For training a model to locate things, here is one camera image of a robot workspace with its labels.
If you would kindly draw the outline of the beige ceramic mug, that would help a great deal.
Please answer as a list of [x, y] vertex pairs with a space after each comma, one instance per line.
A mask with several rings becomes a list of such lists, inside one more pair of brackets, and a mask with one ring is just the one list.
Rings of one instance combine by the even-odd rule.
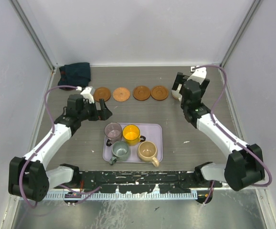
[[152, 163], [155, 167], [159, 167], [158, 150], [154, 143], [150, 141], [142, 142], [137, 148], [137, 156], [141, 161]]

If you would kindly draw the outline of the white ceramic mug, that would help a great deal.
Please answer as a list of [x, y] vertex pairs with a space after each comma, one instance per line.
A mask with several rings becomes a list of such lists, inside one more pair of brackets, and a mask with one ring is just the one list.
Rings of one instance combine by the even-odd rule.
[[182, 88], [182, 84], [178, 84], [178, 87], [176, 90], [171, 90], [171, 93], [172, 93], [172, 96], [175, 96], [175, 97], [179, 97], [180, 99], [178, 100], [179, 102], [181, 102], [182, 100], [182, 95], [180, 94], [180, 90]]

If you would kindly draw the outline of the brown wooden round coaster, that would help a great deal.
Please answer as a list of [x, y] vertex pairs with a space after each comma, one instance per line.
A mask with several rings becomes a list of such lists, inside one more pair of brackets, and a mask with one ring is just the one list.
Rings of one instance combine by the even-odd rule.
[[169, 96], [169, 91], [162, 85], [154, 86], [151, 90], [151, 96], [157, 101], [163, 101]]

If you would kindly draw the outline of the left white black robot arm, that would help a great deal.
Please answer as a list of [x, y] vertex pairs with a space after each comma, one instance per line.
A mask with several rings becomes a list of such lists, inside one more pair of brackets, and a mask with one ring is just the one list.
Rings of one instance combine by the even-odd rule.
[[44, 139], [25, 156], [14, 157], [10, 161], [8, 192], [40, 202], [52, 188], [64, 184], [70, 189], [79, 187], [79, 167], [61, 164], [56, 169], [47, 170], [47, 166], [83, 121], [104, 121], [112, 116], [104, 99], [100, 99], [99, 104], [100, 109], [97, 109], [95, 103], [90, 103], [81, 94], [70, 95], [63, 113], [56, 118], [53, 129]]

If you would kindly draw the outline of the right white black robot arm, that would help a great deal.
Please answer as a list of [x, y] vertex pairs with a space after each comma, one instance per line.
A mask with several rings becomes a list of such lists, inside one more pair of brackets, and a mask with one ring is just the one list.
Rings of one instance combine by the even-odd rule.
[[227, 159], [224, 164], [206, 162], [196, 166], [194, 181], [201, 188], [207, 187], [211, 181], [224, 182], [234, 191], [239, 191], [265, 178], [262, 149], [233, 135], [211, 114], [202, 102], [210, 82], [205, 76], [205, 73], [191, 76], [177, 73], [171, 89], [173, 97], [180, 101], [186, 121], [209, 137]]

